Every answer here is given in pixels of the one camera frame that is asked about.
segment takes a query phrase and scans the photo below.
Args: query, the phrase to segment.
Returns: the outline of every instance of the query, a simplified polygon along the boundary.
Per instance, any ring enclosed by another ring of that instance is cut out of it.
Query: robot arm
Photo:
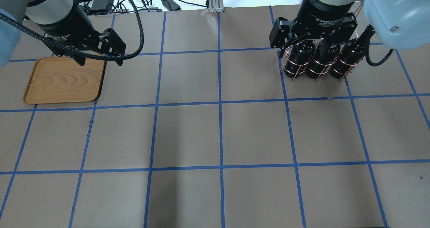
[[[370,61],[370,37],[378,33],[381,42],[394,49],[419,47],[430,42],[429,0],[361,0],[364,16],[371,26],[358,39],[349,40],[357,26],[355,15],[348,13],[356,0],[303,0],[293,21],[277,18],[270,32],[270,46],[282,58],[288,47],[286,75],[294,79],[306,72],[318,79],[330,70],[342,79],[366,56]],[[315,46],[314,40],[322,39]]]
[[[140,53],[143,47],[143,30],[139,15],[139,28],[141,29],[141,44],[139,49],[131,55],[124,56],[126,44],[113,29],[106,29],[99,33],[74,0],[0,0],[0,66],[6,64],[20,38],[20,30],[32,33],[23,26],[24,15],[31,18],[43,29],[50,39],[37,36],[57,56],[73,58],[78,64],[85,64],[85,57],[98,60],[116,61],[122,65],[123,60],[129,59]],[[79,52],[80,50],[92,50],[101,55],[94,56]]]

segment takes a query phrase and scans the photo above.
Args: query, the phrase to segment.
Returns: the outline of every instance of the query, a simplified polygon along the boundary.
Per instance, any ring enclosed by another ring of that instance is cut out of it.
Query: wooden tray
[[[66,57],[41,58],[28,81],[26,104],[92,102],[100,96],[106,61],[87,59],[81,67]]]

